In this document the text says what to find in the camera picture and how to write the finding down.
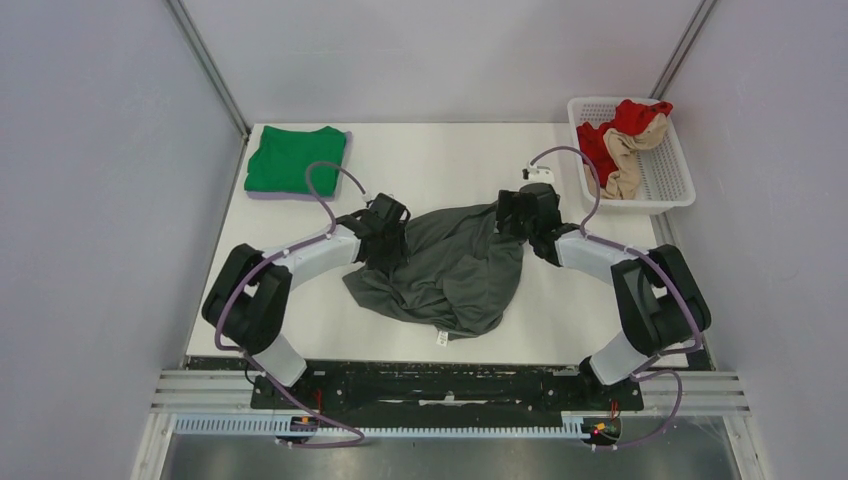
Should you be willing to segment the dark grey t shirt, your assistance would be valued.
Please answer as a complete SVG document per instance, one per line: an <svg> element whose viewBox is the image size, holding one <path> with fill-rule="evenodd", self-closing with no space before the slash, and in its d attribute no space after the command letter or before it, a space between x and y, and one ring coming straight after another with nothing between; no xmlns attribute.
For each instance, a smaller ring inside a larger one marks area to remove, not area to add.
<svg viewBox="0 0 848 480"><path fill-rule="evenodd" d="M448 338L476 338L499 326L520 284L524 241L496 229L497 205L435 210L406 229L406 263L363 267L343 277L358 306Z"/></svg>

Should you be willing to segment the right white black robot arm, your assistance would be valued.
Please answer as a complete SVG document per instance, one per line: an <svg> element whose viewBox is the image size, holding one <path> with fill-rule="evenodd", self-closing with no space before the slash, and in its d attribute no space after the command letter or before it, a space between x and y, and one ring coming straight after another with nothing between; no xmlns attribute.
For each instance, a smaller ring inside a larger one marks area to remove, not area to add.
<svg viewBox="0 0 848 480"><path fill-rule="evenodd" d="M585 273L615 293L619 333L579 366L577 392L591 408L602 408L657 359L703 345L711 312L681 251L669 244L647 251L618 244L564 223L560 197L547 183L531 183L498 194L496 228L529 242L551 265Z"/></svg>

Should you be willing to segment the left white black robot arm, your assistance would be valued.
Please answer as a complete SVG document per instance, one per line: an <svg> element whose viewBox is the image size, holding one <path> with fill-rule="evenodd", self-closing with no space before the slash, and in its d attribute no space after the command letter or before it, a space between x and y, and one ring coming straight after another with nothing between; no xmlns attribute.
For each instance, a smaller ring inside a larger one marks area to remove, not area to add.
<svg viewBox="0 0 848 480"><path fill-rule="evenodd" d="M332 218L326 230L305 240L260 250L248 244L227 256L201 306L215 328L216 346L233 349L277 381L275 392L290 407L306 405L314 394L304 374L305 358L282 333L290 294L304 283L343 266L361 263L391 270L408 259L408 208L380 193L366 207Z"/></svg>

